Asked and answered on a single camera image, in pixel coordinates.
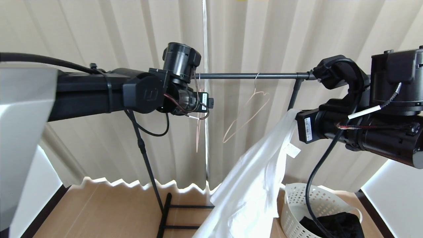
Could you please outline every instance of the white cloth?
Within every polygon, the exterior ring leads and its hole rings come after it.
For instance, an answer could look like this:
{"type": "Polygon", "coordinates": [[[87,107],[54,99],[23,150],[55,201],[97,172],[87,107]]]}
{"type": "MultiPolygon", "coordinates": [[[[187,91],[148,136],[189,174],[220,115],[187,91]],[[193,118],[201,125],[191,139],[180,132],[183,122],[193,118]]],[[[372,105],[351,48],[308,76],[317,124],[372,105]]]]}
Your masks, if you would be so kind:
{"type": "Polygon", "coordinates": [[[285,116],[240,157],[211,196],[215,205],[193,237],[269,237],[285,175],[286,148],[298,110],[285,116]]]}

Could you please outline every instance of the laundry basket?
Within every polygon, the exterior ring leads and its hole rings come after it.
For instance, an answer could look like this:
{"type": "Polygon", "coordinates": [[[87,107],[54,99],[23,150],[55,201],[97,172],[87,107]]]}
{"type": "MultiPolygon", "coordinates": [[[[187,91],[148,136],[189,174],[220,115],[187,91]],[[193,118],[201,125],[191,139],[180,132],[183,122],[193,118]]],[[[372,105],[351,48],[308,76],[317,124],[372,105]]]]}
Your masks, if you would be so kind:
{"type": "MultiPolygon", "coordinates": [[[[288,238],[320,238],[299,223],[304,216],[311,219],[305,204],[305,187],[305,183],[292,183],[285,186],[285,204],[282,208],[280,224],[288,238]]],[[[357,209],[333,193],[313,185],[310,188],[310,205],[317,217],[351,212],[357,209]]],[[[360,210],[358,213],[361,223],[363,216],[360,210]]]]}

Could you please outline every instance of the white sticker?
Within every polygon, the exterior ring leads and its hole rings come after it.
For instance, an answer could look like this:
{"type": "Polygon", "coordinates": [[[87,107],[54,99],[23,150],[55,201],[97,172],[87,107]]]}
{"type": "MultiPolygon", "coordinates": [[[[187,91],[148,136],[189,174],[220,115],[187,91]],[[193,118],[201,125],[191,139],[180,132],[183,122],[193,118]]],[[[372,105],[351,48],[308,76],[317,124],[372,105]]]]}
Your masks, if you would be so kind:
{"type": "Polygon", "coordinates": [[[283,148],[283,151],[285,151],[285,153],[289,156],[291,156],[292,158],[295,158],[299,153],[300,153],[300,149],[298,149],[298,147],[294,146],[291,143],[286,144],[283,148]]]}
{"type": "Polygon", "coordinates": [[[307,141],[311,141],[311,140],[313,140],[313,135],[311,133],[310,117],[307,117],[306,119],[304,119],[304,124],[305,124],[305,137],[306,137],[307,141]]]}
{"type": "Polygon", "coordinates": [[[204,105],[207,105],[207,93],[203,93],[203,100],[202,101],[203,101],[204,105]]]}

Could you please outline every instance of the brown floor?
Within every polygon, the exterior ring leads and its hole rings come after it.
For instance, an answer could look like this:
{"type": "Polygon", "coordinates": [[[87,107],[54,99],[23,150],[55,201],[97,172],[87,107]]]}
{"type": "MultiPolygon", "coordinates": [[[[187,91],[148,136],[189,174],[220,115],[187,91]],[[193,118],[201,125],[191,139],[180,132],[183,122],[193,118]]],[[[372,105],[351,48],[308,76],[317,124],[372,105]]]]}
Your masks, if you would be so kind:
{"type": "MultiPolygon", "coordinates": [[[[159,189],[162,202],[173,195],[172,204],[210,205],[207,196],[196,188],[179,192],[176,185],[159,189]]],[[[278,197],[279,213],[284,191],[278,197]]],[[[370,216],[353,193],[337,195],[363,212],[362,227],[366,237],[382,238],[370,216]]],[[[201,225],[210,210],[171,208],[168,225],[201,225]]],[[[152,187],[111,185],[86,178],[80,186],[72,186],[40,227],[35,238],[47,237],[156,237],[161,213],[152,187]]],[[[195,230],[166,230],[164,237],[191,237],[195,230]]],[[[285,238],[279,219],[274,219],[271,238],[285,238]]]]}

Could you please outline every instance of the curtain fold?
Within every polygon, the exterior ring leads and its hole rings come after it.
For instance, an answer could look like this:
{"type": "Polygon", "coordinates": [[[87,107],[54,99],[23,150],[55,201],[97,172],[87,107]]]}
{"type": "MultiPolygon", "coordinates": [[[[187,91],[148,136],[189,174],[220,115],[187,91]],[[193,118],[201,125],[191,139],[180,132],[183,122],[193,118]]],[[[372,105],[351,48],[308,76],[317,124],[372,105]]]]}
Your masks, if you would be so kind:
{"type": "MultiPolygon", "coordinates": [[[[422,4],[423,0],[6,0],[0,1],[0,51],[47,55],[85,66],[95,62],[105,70],[148,71],[163,66],[162,53],[169,42],[181,42],[207,57],[209,72],[305,72],[323,58],[343,54],[370,73],[372,54],[423,44],[422,4]]],[[[205,62],[203,58],[197,72],[204,72],[205,62]]],[[[204,123],[195,152],[197,122],[186,117],[170,116],[164,137],[142,133],[161,184],[176,180],[180,188],[191,183],[205,188],[208,176],[210,188],[215,188],[286,112],[294,85],[293,80],[205,83],[215,98],[207,121],[207,149],[204,123]],[[242,110],[255,85],[269,95],[256,95],[242,110]],[[223,144],[237,115],[229,135],[268,99],[263,110],[223,144]]],[[[314,109],[346,91],[305,81],[294,107],[314,109]]],[[[136,118],[154,133],[166,128],[164,114],[136,113],[136,118]]],[[[292,143],[302,152],[288,159],[284,183],[304,182],[330,141],[305,145],[294,135],[292,143]]],[[[65,185],[80,184],[84,176],[149,182],[135,133],[123,112],[47,123],[40,145],[65,185]]],[[[385,161],[338,144],[314,183],[357,191],[385,161]]]]}

